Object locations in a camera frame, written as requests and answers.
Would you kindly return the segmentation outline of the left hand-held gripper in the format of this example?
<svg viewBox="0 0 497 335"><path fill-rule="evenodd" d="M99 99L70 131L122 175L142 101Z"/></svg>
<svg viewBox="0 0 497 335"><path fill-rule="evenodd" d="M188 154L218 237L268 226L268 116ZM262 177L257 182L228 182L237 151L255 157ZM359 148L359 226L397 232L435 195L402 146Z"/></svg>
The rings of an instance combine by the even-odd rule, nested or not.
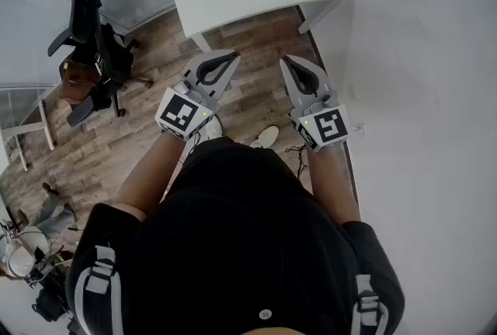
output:
<svg viewBox="0 0 497 335"><path fill-rule="evenodd" d="M183 141L190 140L211 122L218 97L240 64L235 50L220 49L195 56L173 87L168 87L155 114L158 126Z"/></svg>

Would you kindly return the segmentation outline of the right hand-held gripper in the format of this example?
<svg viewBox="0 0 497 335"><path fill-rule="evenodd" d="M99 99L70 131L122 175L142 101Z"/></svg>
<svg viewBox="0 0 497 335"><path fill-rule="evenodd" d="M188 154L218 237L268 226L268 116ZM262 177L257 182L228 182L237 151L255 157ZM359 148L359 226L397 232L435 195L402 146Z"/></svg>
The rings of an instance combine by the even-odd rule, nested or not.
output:
<svg viewBox="0 0 497 335"><path fill-rule="evenodd" d="M289 54L280 59L280 67L292 105L288 117L308 147L319 152L343 143L349 137L348 113L326 71Z"/></svg>

